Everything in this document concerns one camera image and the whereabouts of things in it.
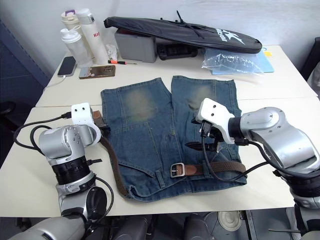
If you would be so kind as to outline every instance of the faded denim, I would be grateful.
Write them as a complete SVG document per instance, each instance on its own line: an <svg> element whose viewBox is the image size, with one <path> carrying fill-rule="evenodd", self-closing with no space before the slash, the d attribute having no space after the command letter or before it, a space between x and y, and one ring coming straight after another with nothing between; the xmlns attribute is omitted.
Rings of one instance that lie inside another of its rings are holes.
<svg viewBox="0 0 320 240"><path fill-rule="evenodd" d="M233 80L191 79L174 76L171 92L161 78L101 92L103 119L110 127L108 136L119 161L127 198L152 202L184 193L216 191L246 184L242 177L227 183L209 173L203 153L185 146L201 141L200 125L191 123L204 98L241 115ZM208 152L209 159L215 153ZM214 161L240 161L238 146L221 143ZM204 175L170 177L175 163L202 164ZM237 172L220 172L229 179Z"/></svg>

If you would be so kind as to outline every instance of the white container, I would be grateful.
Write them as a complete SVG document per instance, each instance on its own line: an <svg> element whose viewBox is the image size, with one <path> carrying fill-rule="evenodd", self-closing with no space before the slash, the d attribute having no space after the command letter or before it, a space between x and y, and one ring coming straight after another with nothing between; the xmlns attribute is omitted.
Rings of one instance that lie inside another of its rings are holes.
<svg viewBox="0 0 320 240"><path fill-rule="evenodd" d="M79 68L92 67L92 57L86 49L81 35L75 29L68 30L66 28L62 29L60 33L62 41L70 50Z"/></svg>
<svg viewBox="0 0 320 240"><path fill-rule="evenodd" d="M88 8L81 9L76 12L76 15L93 53L94 62L98 65L108 64L109 56L90 10Z"/></svg>
<svg viewBox="0 0 320 240"><path fill-rule="evenodd" d="M63 13L61 13L61 21L63 22L63 24L66 26L66 28L68 30L71 30L71 29L75 28L76 26L80 26L79 19L77 18L76 11L74 9L64 11ZM88 43L84 33L82 32L81 26L77 27L76 31L81 35L84 46L88 50L91 57L93 57L94 54L92 53L91 48L89 46L89 43Z"/></svg>

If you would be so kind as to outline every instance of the red screwdriver handle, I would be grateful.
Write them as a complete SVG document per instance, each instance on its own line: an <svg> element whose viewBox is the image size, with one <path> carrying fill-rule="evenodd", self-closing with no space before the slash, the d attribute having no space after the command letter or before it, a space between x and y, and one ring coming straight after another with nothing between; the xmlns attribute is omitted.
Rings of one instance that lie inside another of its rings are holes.
<svg viewBox="0 0 320 240"><path fill-rule="evenodd" d="M126 61L116 61L116 60L108 60L109 64L123 64L126 65L127 62Z"/></svg>

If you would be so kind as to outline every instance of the belt buckle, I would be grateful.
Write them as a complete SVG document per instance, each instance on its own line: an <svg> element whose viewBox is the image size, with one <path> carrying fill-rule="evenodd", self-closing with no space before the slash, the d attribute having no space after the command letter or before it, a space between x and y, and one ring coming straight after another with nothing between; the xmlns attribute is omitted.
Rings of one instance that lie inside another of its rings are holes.
<svg viewBox="0 0 320 240"><path fill-rule="evenodd" d="M177 166L177 165L181 165L182 166L182 173L180 175L173 175L173 173L176 173L178 170L174 170L173 167ZM185 170L185 164L183 162L179 162L179 163L174 163L171 165L170 167L170 176L171 178L177 178L177 177L183 177L186 175L186 170Z"/></svg>

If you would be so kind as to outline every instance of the clear plastic bottle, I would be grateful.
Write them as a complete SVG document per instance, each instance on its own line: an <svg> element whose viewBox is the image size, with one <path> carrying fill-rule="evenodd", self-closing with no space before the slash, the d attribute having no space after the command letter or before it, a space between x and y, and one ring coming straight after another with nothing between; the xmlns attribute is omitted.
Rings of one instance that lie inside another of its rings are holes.
<svg viewBox="0 0 320 240"><path fill-rule="evenodd" d="M79 68L91 67L93 65L91 55L86 49L81 35L75 28L71 30L66 28L62 29L60 31L61 39L70 50Z"/></svg>
<svg viewBox="0 0 320 240"><path fill-rule="evenodd" d="M76 26L80 26L79 20L76 15L76 11L74 9L64 11L63 13L61 13L61 21L63 22L63 24L65 25L65 27L68 30L71 30ZM91 48L90 48L89 43L86 39L86 36L82 32L81 26L79 28L77 27L76 31L81 35L81 38L82 38L82 41L84 43L85 48L88 50L91 57L93 57L94 54L91 51Z"/></svg>

